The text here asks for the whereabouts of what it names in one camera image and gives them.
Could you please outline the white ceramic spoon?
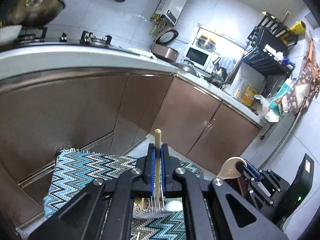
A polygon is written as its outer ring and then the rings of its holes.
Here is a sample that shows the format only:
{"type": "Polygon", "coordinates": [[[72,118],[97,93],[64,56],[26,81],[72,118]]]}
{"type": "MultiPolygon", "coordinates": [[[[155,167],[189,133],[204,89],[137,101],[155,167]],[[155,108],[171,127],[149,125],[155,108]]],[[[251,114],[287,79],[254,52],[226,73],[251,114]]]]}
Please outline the white ceramic spoon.
{"type": "Polygon", "coordinates": [[[179,212],[183,210],[183,204],[178,200],[172,200],[165,204],[165,210],[167,212],[179,212]]]}

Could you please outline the beige ceramic spoon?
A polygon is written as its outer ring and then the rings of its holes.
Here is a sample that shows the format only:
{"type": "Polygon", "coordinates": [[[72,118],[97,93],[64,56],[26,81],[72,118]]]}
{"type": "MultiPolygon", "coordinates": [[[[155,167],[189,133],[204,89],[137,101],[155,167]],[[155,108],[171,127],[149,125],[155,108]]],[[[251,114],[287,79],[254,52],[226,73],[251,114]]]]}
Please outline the beige ceramic spoon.
{"type": "Polygon", "coordinates": [[[236,178],[241,177],[241,173],[236,168],[236,165],[238,163],[240,163],[244,167],[247,166],[247,163],[245,162],[245,160],[240,157],[231,157],[231,158],[227,159],[223,163],[223,165],[217,175],[217,178],[225,180],[225,179],[236,179],[236,178]]]}

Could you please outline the black box with led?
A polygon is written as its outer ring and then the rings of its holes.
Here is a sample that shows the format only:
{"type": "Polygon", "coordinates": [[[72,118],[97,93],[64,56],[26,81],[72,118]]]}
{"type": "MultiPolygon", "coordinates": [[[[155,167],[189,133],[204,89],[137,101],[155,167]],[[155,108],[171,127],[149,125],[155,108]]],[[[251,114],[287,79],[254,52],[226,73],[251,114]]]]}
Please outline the black box with led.
{"type": "Polygon", "coordinates": [[[313,173],[314,161],[308,154],[305,154],[294,181],[284,193],[272,218],[272,222],[279,228],[283,227],[287,218],[300,206],[310,192],[313,184],[313,173]]]}

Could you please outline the zigzag patterned table cloth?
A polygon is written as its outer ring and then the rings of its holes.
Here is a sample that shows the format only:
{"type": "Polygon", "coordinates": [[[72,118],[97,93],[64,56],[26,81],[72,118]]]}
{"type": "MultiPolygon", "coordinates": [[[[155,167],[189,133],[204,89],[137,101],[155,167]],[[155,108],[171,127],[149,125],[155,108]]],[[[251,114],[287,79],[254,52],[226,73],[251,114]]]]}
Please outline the zigzag patterned table cloth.
{"type": "MultiPolygon", "coordinates": [[[[44,220],[59,211],[94,178],[111,180],[136,166],[137,157],[117,156],[77,148],[61,150],[49,190],[43,199],[44,220]]],[[[133,219],[131,239],[186,239],[183,212],[159,219],[133,219]]]]}

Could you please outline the yellow oil bottle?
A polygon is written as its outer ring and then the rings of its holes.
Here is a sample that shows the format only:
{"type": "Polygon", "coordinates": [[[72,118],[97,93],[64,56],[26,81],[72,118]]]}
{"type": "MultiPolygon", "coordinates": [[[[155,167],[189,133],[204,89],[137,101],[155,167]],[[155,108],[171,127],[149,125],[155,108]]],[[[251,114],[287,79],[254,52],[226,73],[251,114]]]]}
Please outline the yellow oil bottle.
{"type": "Polygon", "coordinates": [[[257,94],[257,91],[254,90],[251,85],[249,85],[245,89],[245,91],[244,91],[244,93],[243,93],[243,95],[242,95],[242,97],[240,99],[240,102],[242,104],[246,105],[247,107],[251,107],[253,105],[253,103],[254,103],[254,100],[255,100],[254,96],[256,94],[257,94]]]}

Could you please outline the floral hanging apron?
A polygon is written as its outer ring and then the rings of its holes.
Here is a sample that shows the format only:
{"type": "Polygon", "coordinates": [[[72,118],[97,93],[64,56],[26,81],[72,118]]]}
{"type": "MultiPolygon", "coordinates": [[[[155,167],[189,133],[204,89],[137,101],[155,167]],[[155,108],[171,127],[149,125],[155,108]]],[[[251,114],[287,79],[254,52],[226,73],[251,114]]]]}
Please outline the floral hanging apron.
{"type": "Polygon", "coordinates": [[[313,97],[319,93],[319,66],[316,62],[315,46],[310,40],[309,49],[304,57],[304,67],[288,92],[278,100],[281,115],[309,107],[313,97]]]}

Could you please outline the steel pan lid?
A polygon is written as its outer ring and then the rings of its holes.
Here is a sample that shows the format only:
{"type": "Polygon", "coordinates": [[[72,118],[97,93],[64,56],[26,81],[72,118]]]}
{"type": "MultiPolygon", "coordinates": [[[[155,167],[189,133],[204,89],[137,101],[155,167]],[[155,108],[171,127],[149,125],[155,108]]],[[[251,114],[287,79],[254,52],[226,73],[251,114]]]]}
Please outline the steel pan lid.
{"type": "Polygon", "coordinates": [[[181,70],[192,74],[196,77],[199,77],[199,73],[193,68],[193,66],[189,66],[189,65],[185,65],[185,64],[178,64],[178,68],[180,68],[181,70]]]}

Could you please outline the black dish rack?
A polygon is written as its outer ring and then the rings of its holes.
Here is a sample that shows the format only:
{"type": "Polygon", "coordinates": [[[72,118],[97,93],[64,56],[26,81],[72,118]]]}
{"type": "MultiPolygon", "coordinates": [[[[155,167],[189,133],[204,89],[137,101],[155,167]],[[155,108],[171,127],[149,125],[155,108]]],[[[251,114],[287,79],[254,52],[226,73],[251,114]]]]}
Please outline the black dish rack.
{"type": "Polygon", "coordinates": [[[261,14],[261,21],[247,38],[242,61],[265,77],[262,95],[272,97],[296,67],[288,55],[297,45],[298,35],[269,12],[261,14]]]}

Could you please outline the white microwave oven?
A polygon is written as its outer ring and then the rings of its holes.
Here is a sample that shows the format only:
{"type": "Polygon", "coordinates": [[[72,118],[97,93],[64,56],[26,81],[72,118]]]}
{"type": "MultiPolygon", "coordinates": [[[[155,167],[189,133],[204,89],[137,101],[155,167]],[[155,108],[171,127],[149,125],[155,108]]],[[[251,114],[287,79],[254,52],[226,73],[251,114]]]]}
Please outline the white microwave oven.
{"type": "Polygon", "coordinates": [[[205,71],[212,58],[212,53],[197,46],[188,46],[183,57],[191,61],[195,67],[205,71]]]}

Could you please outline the steel pot on microwave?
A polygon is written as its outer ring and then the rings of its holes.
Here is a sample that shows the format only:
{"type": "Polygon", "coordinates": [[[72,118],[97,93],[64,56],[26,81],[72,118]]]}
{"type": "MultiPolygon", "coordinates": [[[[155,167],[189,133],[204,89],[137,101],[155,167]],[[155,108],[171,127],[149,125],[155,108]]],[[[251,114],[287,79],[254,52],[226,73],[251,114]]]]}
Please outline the steel pot on microwave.
{"type": "Polygon", "coordinates": [[[201,35],[196,39],[196,46],[204,49],[210,53],[216,50],[216,43],[210,37],[206,37],[205,35],[201,35]]]}

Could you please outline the yellow roll on rack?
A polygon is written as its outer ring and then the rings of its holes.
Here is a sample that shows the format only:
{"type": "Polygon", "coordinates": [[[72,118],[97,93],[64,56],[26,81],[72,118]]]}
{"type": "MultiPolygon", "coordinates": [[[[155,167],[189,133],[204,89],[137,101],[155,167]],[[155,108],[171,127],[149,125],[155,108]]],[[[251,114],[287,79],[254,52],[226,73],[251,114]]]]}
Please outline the yellow roll on rack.
{"type": "Polygon", "coordinates": [[[289,32],[284,34],[284,36],[281,38],[281,41],[287,46],[290,42],[295,40],[295,37],[306,30],[307,27],[303,21],[296,22],[294,25],[289,27],[289,32]]]}

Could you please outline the pink rice cooker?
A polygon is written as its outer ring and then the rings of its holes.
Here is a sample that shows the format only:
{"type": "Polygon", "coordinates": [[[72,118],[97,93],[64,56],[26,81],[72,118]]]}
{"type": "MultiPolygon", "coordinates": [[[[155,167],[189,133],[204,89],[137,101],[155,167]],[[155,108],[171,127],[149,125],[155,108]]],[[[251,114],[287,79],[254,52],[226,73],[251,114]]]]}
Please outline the pink rice cooker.
{"type": "Polygon", "coordinates": [[[153,39],[151,52],[157,57],[167,62],[175,62],[179,52],[169,47],[169,44],[178,37],[178,31],[174,28],[165,28],[153,39]]]}

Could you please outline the gas stove top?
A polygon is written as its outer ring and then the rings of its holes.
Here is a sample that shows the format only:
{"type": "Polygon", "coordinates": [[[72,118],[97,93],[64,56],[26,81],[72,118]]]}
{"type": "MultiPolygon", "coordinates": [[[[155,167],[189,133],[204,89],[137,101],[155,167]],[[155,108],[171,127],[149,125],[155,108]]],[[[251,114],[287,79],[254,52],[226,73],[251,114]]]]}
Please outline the gas stove top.
{"type": "Polygon", "coordinates": [[[112,36],[96,37],[92,32],[83,31],[81,36],[71,38],[67,33],[49,37],[47,27],[23,27],[18,38],[10,44],[1,46],[1,52],[31,46],[82,46],[121,51],[139,55],[137,51],[112,44],[112,36]]]}

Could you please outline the white small bowl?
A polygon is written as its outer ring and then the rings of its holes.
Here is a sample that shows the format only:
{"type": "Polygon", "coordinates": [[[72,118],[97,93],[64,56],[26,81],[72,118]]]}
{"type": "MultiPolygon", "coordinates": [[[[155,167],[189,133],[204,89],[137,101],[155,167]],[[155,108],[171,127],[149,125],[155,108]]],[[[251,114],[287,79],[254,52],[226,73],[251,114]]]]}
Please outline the white small bowl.
{"type": "Polygon", "coordinates": [[[21,25],[9,25],[0,30],[0,45],[7,45],[14,42],[22,29],[21,25]]]}

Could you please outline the white gas water heater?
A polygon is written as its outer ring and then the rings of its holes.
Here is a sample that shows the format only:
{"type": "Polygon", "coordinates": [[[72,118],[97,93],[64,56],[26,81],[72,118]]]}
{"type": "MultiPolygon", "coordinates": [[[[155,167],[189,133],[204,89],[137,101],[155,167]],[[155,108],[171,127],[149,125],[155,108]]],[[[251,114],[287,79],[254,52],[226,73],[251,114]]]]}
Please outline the white gas water heater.
{"type": "Polygon", "coordinates": [[[186,2],[187,0],[161,0],[155,14],[159,15],[160,19],[164,21],[167,26],[173,27],[176,24],[186,2]]]}

